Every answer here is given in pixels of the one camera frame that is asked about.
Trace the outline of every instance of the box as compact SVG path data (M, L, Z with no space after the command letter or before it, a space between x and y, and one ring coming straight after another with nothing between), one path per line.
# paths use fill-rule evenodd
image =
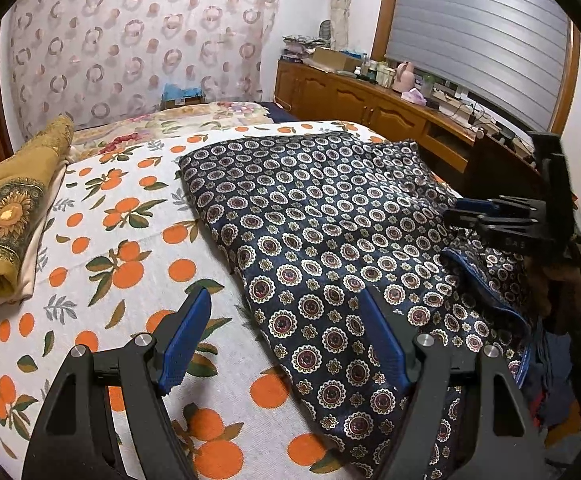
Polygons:
M355 72L355 69L361 66L361 59L321 47L315 49L313 61L333 70L346 70L346 72Z

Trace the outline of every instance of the white bed sheet with orange print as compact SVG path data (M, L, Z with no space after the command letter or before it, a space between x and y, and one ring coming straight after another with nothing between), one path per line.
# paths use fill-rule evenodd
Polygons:
M117 348L131 334L151 332L199 280L213 292L212 320L184 382L164 401L200 476L359 478L336 461L329 451L336 442L321 440L299 408L176 175L182 153L221 140L342 127L382 141L358 124L263 124L153 140L68 168L40 243L34 295L0 306L0 464L14 480L71 347ZM126 470L144 478L119 388L110 399Z

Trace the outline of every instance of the rolled blanket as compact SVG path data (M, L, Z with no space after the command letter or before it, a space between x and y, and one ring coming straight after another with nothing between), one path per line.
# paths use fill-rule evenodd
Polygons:
M43 220L55 199L73 137L60 116L0 162L0 304L32 294Z

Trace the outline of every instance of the gray roller blind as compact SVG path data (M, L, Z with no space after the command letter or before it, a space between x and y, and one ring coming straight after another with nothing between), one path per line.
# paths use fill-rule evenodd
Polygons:
M397 0L386 56L448 78L545 130L567 29L554 0Z

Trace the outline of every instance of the person's hand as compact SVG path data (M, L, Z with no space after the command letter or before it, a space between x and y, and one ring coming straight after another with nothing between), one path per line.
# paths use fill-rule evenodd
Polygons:
M581 320L581 269L569 266L542 267L531 258L525 258L526 274L536 314L548 317L555 312L555 333L565 333ZM558 304L548 299L549 282L561 282Z

